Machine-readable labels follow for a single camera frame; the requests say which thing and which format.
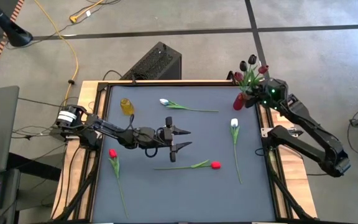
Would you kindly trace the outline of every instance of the black box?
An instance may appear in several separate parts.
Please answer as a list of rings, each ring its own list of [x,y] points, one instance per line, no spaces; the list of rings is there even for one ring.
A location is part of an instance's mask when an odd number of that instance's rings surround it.
[[[158,42],[121,80],[181,80],[181,53]]]

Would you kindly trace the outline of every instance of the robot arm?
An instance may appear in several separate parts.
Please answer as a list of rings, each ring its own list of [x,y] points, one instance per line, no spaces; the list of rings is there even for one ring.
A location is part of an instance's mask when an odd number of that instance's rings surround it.
[[[81,117],[86,114],[86,121],[83,124]],[[76,135],[80,138],[80,144],[88,149],[98,150],[101,147],[101,141],[96,131],[105,134],[111,138],[117,139],[118,143],[127,149],[137,147],[145,149],[147,157],[154,157],[158,148],[170,148],[170,160],[176,161],[176,153],[191,144],[184,142],[173,144],[173,135],[190,134],[172,124],[172,117],[165,118],[165,126],[158,128],[156,131],[149,127],[133,128],[132,122],[134,115],[131,116],[129,125],[126,129],[119,128],[97,115],[87,113],[82,106],[68,105],[64,107],[58,115],[56,125],[62,130],[63,137]],[[148,149],[155,149],[155,153],[149,155]]]
[[[281,144],[291,147],[316,161],[320,168],[332,177],[340,177],[350,168],[348,156],[338,138],[311,118],[308,109],[295,95],[288,95],[288,85],[285,81],[273,78],[264,80],[253,88],[249,95],[252,98],[246,107],[251,107],[259,101],[262,106],[277,110],[281,116],[301,126],[324,151],[293,137],[283,126],[276,126],[267,133],[264,141],[268,147],[277,147]]]

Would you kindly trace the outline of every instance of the red vase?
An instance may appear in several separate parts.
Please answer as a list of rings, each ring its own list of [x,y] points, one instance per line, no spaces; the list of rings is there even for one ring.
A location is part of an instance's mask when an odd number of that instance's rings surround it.
[[[233,103],[233,109],[235,110],[241,110],[241,108],[244,106],[244,94],[239,93],[236,97],[236,100],[234,100]]]

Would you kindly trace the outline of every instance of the concrete floor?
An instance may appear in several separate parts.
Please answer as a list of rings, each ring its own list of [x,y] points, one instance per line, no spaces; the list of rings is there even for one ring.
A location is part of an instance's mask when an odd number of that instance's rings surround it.
[[[39,1],[59,28],[70,24],[69,14],[88,4],[84,0]],[[356,0],[251,0],[251,4],[257,27],[358,25]],[[17,23],[35,37],[54,33],[32,0],[25,1]],[[243,0],[122,0],[104,6],[64,34],[251,28],[250,24]],[[358,223],[358,155],[349,149],[346,140],[348,120],[358,110],[358,29],[335,29],[259,35],[270,76],[288,82],[290,92],[342,141],[351,159],[352,167],[344,177],[310,177],[318,216],[322,220]],[[229,70],[237,69],[239,61],[257,54],[250,32],[70,40],[80,62],[78,84],[71,95],[78,96],[83,80],[99,80],[110,69],[127,72],[158,41],[183,54],[183,79],[223,79]],[[5,49],[0,58],[0,87],[18,85],[21,97],[59,104],[74,68],[70,49],[59,40]],[[20,101],[15,128],[50,126],[55,113],[54,107]],[[305,134],[301,138],[315,144]],[[358,129],[351,130],[351,141],[358,150]],[[50,137],[14,139],[11,151],[37,157],[59,144]],[[58,163],[61,152],[46,158],[47,162]],[[305,164],[309,173],[321,172],[314,162],[305,159]],[[22,180],[22,185],[28,189],[37,182],[28,178]],[[56,183],[47,182],[37,194],[47,195],[54,189]],[[49,208],[26,210],[21,212],[19,223],[46,220],[49,213]]]

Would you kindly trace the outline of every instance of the yellow cable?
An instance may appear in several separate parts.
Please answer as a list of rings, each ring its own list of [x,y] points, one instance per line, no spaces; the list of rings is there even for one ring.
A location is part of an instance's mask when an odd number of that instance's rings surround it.
[[[92,6],[90,7],[87,7],[86,9],[84,9],[82,12],[80,12],[78,15],[76,16],[70,16],[70,21],[72,23],[76,23],[77,22],[77,18],[79,18],[80,16],[82,16],[86,11],[92,9],[93,7],[97,6],[98,4],[100,4],[101,2],[103,2],[104,0],[100,0],[98,2],[96,2],[95,4],[93,4]]]
[[[77,73],[78,73],[78,57],[77,57],[77,54],[75,53],[75,50],[74,50],[73,46],[71,46],[71,44],[66,39],[64,39],[62,37],[62,35],[60,34],[59,30],[56,27],[56,24],[50,18],[50,16],[45,11],[45,9],[43,9],[41,4],[37,0],[34,0],[34,1],[35,1],[35,3],[37,3],[38,7],[42,10],[42,12],[48,17],[49,21],[52,23],[53,27],[55,28],[57,35],[59,35],[59,38],[61,38],[64,42],[66,42],[66,44],[70,47],[71,51],[73,52],[73,55],[74,55],[74,58],[75,58],[75,72],[74,72],[74,75],[72,76],[71,80],[74,80],[75,77],[77,76]],[[68,98],[68,94],[70,93],[71,85],[72,85],[71,83],[68,84],[68,88],[67,88],[66,96],[65,96],[65,103],[64,103],[65,106],[67,104],[67,98]]]

